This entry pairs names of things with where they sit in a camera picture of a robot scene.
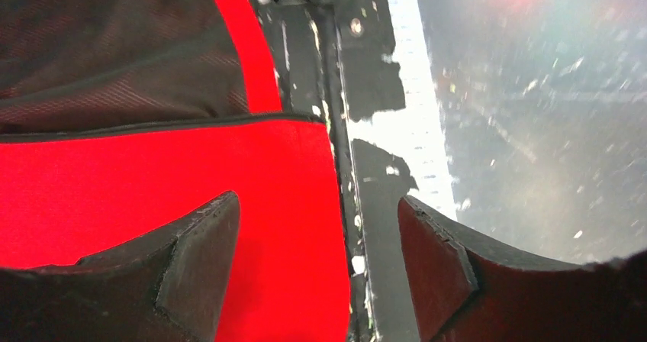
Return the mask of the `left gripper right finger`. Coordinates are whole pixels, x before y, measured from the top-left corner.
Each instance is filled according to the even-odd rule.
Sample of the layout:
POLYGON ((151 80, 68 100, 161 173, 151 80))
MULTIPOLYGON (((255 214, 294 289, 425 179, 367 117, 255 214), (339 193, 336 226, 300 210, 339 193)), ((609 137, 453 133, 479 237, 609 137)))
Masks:
POLYGON ((414 197, 398 224, 422 341, 644 341, 646 254, 578 265, 509 246, 414 197))

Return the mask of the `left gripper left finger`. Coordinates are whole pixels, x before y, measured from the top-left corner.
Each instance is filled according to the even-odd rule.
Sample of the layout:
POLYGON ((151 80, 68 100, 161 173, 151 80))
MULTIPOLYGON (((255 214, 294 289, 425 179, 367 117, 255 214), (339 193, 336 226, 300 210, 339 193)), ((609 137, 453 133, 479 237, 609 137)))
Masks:
POLYGON ((71 266, 1 271, 3 341, 212 341, 240 203, 192 213, 71 266))

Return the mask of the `red zip jacket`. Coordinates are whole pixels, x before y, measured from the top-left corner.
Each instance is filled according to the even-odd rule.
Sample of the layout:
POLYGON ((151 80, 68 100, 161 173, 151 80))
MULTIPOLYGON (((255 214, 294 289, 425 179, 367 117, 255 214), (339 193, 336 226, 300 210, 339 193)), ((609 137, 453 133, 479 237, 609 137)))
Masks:
POLYGON ((282 108, 248 0, 1 0, 1 271, 240 203, 212 341, 344 341, 327 128, 282 108))

